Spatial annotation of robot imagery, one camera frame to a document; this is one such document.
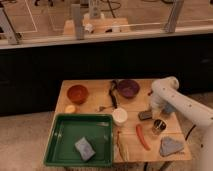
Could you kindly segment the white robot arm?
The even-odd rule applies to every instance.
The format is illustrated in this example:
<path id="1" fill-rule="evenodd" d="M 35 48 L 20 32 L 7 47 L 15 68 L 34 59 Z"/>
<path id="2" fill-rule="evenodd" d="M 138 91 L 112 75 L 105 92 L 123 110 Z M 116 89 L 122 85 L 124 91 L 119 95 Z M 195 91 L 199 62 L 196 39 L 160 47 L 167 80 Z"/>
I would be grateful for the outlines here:
<path id="1" fill-rule="evenodd" d="M 213 171 L 213 109 L 178 92 L 179 81 L 170 76 L 151 84 L 150 109 L 157 118 L 169 103 L 196 126 L 204 130 L 199 171 Z"/>

